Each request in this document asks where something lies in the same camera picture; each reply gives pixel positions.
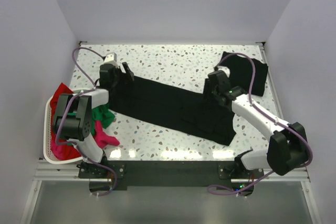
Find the green t shirt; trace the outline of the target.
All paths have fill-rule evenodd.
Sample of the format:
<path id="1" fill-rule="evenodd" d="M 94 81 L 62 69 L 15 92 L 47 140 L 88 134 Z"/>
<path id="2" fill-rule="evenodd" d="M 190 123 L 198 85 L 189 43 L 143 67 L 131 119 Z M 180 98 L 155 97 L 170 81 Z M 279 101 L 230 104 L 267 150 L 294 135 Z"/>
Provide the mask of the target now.
<path id="1" fill-rule="evenodd" d="M 115 115 L 109 110 L 109 104 L 97 106 L 92 109 L 92 125 L 100 121 L 104 129 L 107 129 L 114 121 Z"/>

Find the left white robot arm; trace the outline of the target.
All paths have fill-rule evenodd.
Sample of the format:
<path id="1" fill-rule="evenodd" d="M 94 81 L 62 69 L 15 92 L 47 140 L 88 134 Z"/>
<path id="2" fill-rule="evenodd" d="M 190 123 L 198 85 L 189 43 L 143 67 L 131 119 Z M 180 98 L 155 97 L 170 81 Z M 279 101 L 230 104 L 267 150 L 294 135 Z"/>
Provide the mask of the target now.
<path id="1" fill-rule="evenodd" d="M 117 85 L 132 82 L 134 73 L 126 62 L 124 70 L 111 61 L 104 63 L 99 69 L 99 83 L 90 90 L 77 93 L 62 93 L 55 109 L 52 131 L 55 133 L 55 144 L 58 146 L 72 145 L 82 156 L 84 162 L 92 163 L 90 171 L 97 178 L 108 174 L 109 165 L 103 162 L 104 151 L 95 141 L 91 130 L 92 110 L 101 105 L 109 104 L 116 94 Z"/>

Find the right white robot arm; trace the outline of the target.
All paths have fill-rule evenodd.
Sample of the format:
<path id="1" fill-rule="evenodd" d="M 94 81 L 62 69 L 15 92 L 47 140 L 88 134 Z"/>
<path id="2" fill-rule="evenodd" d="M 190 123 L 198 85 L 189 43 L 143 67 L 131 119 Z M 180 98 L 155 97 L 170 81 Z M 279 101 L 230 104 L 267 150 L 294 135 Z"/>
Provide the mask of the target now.
<path id="1" fill-rule="evenodd" d="M 227 110 L 243 117 L 268 141 L 266 150 L 250 150 L 235 158 L 234 173 L 246 178 L 255 169 L 271 169 L 283 176 L 312 160 L 305 128 L 298 122 L 290 124 L 273 115 L 241 87 L 232 87 L 225 72 L 208 74 L 204 95 L 213 98 Z"/>

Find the red t shirt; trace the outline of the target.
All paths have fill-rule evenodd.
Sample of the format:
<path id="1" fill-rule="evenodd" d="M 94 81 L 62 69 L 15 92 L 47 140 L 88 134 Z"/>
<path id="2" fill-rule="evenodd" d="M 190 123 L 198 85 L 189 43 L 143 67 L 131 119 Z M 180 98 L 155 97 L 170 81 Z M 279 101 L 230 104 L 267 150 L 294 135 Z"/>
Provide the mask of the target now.
<path id="1" fill-rule="evenodd" d="M 72 94 L 72 91 L 64 83 L 61 83 L 58 89 L 55 91 L 49 103 L 51 107 L 50 127 L 52 127 L 53 117 L 55 114 L 59 96 L 63 93 Z M 65 161 L 80 156 L 78 151 L 72 145 L 57 145 L 55 143 L 56 134 L 53 132 L 52 129 L 50 129 L 50 133 L 51 133 L 50 149 L 57 159 Z"/>

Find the white laundry basket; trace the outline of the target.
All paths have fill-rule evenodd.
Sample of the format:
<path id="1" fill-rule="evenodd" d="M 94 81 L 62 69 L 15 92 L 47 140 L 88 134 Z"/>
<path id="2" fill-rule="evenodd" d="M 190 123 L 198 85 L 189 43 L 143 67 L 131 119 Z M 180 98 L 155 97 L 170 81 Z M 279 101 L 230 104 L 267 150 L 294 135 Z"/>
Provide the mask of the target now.
<path id="1" fill-rule="evenodd" d="M 51 107 L 49 105 L 53 95 L 49 98 L 45 105 L 45 116 L 44 116 L 44 139 L 43 139 L 43 154 L 44 154 L 44 159 L 55 165 L 60 165 L 60 164 L 70 164 L 70 163 L 75 163 L 82 161 L 82 157 L 77 157 L 65 161 L 61 161 L 57 159 L 54 154 L 52 153 L 50 149 L 50 142 L 51 142 L 51 133 L 50 133 L 50 119 L 51 119 Z"/>

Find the pink t shirt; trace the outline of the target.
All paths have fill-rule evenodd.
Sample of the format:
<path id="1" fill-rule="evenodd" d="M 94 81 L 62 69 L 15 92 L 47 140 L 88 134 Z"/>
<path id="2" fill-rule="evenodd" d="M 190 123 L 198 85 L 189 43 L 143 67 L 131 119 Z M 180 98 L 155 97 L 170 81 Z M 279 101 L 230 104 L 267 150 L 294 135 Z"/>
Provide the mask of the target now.
<path id="1" fill-rule="evenodd" d="M 109 136 L 103 131 L 102 122 L 101 121 L 94 121 L 94 135 L 93 138 L 98 146 L 103 149 L 108 145 L 112 146 L 119 146 L 120 142 L 114 136 Z M 71 145 L 57 145 L 56 144 L 56 135 L 54 133 L 51 134 L 51 151 L 61 161 L 73 159 L 80 157 L 80 154 L 74 147 Z"/>

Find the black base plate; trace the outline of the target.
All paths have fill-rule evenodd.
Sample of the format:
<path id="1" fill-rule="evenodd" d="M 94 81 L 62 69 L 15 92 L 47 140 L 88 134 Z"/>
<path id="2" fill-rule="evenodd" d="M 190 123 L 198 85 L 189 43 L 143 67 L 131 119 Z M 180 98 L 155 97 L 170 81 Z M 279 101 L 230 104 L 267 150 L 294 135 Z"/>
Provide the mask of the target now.
<path id="1" fill-rule="evenodd" d="M 207 187 L 220 184 L 238 187 L 232 180 L 247 181 L 260 178 L 262 169 L 245 170 L 234 161 L 105 161 L 104 166 L 81 162 L 77 165 L 78 177 L 89 180 L 89 189 L 107 191 L 113 186 L 110 179 L 116 179 L 114 190 L 129 187 Z"/>

